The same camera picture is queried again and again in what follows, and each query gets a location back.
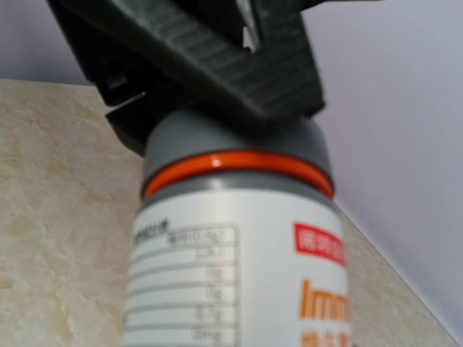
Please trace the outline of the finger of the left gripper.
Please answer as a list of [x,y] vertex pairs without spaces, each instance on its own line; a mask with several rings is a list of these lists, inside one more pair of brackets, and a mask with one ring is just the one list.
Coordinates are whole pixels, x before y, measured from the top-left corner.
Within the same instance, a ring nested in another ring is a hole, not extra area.
[[255,117],[283,121],[311,117],[325,107],[317,64],[300,1],[239,1],[254,51],[242,92]]

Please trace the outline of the orange pill bottle grey cap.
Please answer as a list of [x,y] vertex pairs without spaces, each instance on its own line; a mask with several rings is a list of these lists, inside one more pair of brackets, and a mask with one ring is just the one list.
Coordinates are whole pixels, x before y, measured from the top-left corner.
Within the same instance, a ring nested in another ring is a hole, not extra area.
[[123,346],[350,346],[344,238],[297,182],[183,183],[135,217]]

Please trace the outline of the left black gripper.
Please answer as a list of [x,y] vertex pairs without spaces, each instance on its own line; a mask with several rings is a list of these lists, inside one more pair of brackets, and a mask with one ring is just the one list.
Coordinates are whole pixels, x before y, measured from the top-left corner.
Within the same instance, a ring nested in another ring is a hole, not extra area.
[[247,107],[242,86],[254,47],[238,2],[48,5],[86,78],[105,104],[119,106],[106,115],[116,137],[144,155],[159,122],[191,100],[248,129],[286,121],[259,119]]

